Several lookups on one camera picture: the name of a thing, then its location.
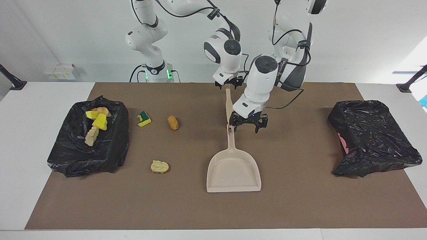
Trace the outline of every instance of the pink object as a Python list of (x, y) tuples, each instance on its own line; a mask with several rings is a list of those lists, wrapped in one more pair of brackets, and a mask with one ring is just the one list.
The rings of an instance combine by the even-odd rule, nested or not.
[(344, 152), (346, 154), (348, 154), (348, 148), (347, 148), (347, 143), (345, 142), (344, 138), (341, 137), (341, 135), (338, 133), (338, 137), (341, 140), (341, 145), (344, 148)]

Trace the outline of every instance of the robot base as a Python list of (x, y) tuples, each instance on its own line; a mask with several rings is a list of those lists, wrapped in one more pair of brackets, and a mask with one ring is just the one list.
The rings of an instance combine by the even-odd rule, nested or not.
[(146, 82), (175, 82), (172, 73), (172, 64), (168, 63), (167, 67), (162, 69), (158, 74), (153, 75), (150, 71), (146, 70), (145, 73)]

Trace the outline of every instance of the white table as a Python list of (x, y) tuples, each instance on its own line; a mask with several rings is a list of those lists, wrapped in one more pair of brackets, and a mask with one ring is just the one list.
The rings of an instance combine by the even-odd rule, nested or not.
[[(419, 240), (423, 229), (84, 230), (24, 231), (51, 173), (46, 160), (70, 107), (86, 101), (94, 83), (29, 82), (0, 102), (0, 239), (286, 239)], [(394, 85), (357, 84), (366, 100), (385, 103), (412, 145), (427, 159), (427, 114)], [(405, 169), (427, 203), (427, 164)]]

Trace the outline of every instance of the black mount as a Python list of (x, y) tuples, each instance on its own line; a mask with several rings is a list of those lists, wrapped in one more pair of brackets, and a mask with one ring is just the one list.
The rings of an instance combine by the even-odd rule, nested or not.
[(3, 67), (2, 64), (0, 64), (0, 73), (2, 73), (12, 83), (10, 90), (21, 90), (27, 83), (27, 81), (22, 81), (21, 79), (15, 77), (15, 75), (11, 74)]
[(268, 116), (267, 114), (261, 114), (261, 112), (257, 112), (248, 118), (243, 118), (242, 116), (237, 114), (235, 111), (233, 111), (231, 113), (229, 123), (231, 126), (234, 126), (234, 131), (237, 130), (237, 126), (240, 126), (242, 124), (246, 124), (246, 123), (254, 124), (255, 133), (258, 133), (258, 130), (260, 128), (267, 127)]
[[(238, 76), (238, 77), (232, 78), (232, 79), (224, 82), (224, 85), (225, 84), (231, 84), (234, 86), (234, 89), (236, 89), (237, 87), (239, 87), (243, 84), (243, 77)], [(215, 82), (215, 87), (219, 87), (220, 89), (222, 89), (223, 85), (220, 85), (219, 83)]]

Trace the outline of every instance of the fried food piece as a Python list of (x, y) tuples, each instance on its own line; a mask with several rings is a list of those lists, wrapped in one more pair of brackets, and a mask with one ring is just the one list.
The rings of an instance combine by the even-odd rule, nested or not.
[(176, 119), (175, 116), (169, 116), (167, 118), (167, 122), (169, 123), (170, 129), (172, 129), (173, 131), (176, 131), (179, 129), (178, 120)]
[(97, 111), (99, 113), (105, 114), (107, 117), (111, 117), (111, 113), (106, 107), (94, 108), (92, 111)]
[(85, 138), (85, 144), (87, 144), (88, 146), (94, 146), (94, 143), (98, 137), (99, 134), (99, 128), (97, 126), (93, 126), (88, 134), (86, 135)]
[(167, 170), (169, 170), (169, 164), (153, 160), (153, 163), (151, 164), (151, 171), (153, 171), (153, 173), (165, 173)]

